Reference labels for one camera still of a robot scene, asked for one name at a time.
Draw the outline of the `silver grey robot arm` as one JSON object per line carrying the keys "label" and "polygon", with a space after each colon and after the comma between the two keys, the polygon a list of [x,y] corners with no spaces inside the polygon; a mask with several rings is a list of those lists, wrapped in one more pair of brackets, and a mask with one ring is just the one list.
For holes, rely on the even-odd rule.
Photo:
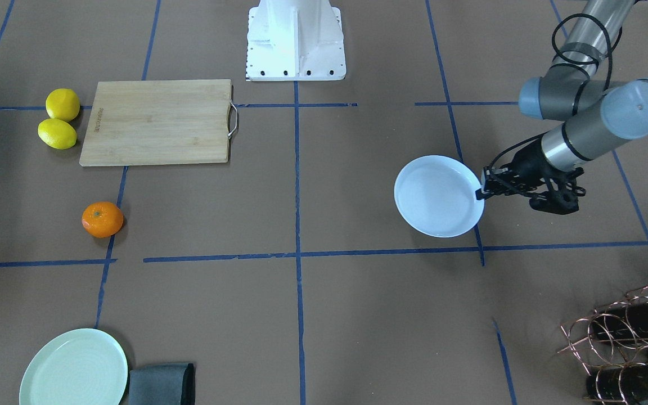
{"label": "silver grey robot arm", "polygon": [[552,130],[512,146],[514,158],[483,168],[476,199],[520,195],[532,209],[567,215],[586,190],[583,165],[648,135],[648,77],[614,82],[612,54],[633,1],[589,1],[569,16],[573,30],[563,44],[551,36],[555,57],[544,76],[527,80],[520,112],[555,120]]}

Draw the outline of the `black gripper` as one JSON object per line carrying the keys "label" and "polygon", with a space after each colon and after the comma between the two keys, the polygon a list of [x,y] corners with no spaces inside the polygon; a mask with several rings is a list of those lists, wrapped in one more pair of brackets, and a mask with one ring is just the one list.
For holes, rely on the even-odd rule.
{"label": "black gripper", "polygon": [[568,215],[579,211],[579,198],[586,189],[578,186],[578,177],[584,174],[581,167],[561,171],[548,162],[540,141],[533,141],[520,149],[502,168],[485,166],[484,184],[476,190],[477,200],[499,195],[520,195],[529,198],[533,210],[556,215]]}

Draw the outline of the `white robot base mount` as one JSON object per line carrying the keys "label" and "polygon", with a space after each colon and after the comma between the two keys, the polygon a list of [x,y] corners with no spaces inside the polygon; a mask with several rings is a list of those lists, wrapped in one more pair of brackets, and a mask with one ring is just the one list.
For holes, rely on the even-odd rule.
{"label": "white robot base mount", "polygon": [[245,79],[343,80],[343,20],[329,1],[260,1],[247,14]]}

